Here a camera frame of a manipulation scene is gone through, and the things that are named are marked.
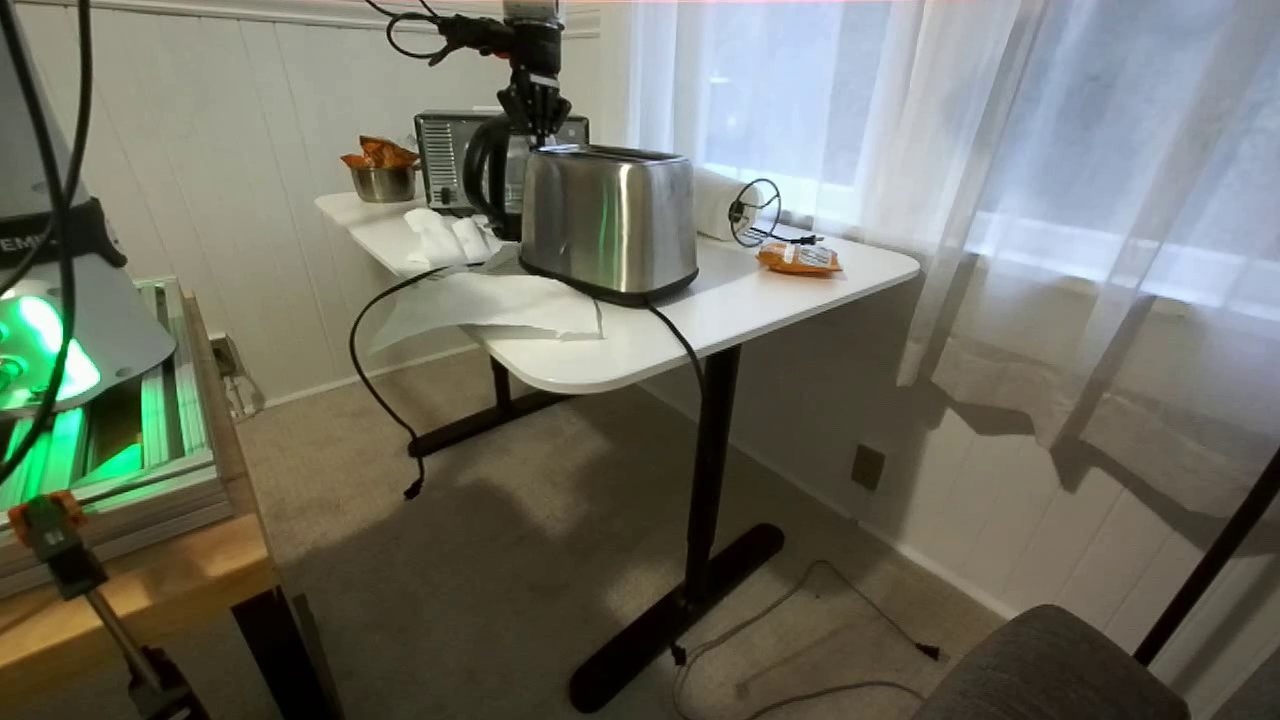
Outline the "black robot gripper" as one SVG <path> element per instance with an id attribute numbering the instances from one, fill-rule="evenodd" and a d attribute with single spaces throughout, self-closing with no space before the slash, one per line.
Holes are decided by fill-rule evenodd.
<path id="1" fill-rule="evenodd" d="M 536 128 L 536 147 L 547 147 L 561 142 L 569 119 L 569 99 L 561 97 L 561 22 L 533 25 L 513 22 L 508 25 L 508 88 L 500 91 L 504 119 L 508 119 L 508 147 L 527 154 L 527 128 L 524 119 L 545 119 Z"/>

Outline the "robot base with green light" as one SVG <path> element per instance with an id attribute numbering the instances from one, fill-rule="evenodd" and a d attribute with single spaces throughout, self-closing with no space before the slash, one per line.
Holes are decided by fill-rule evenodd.
<path id="1" fill-rule="evenodd" d="M 83 190 L 96 99 L 91 3 L 75 0 L 75 119 L 54 128 L 16 0 L 0 3 L 0 327 L 3 440 L 0 480 L 54 445 L 54 421 L 160 370 L 174 339 L 145 314 L 109 235 L 103 203 Z"/>

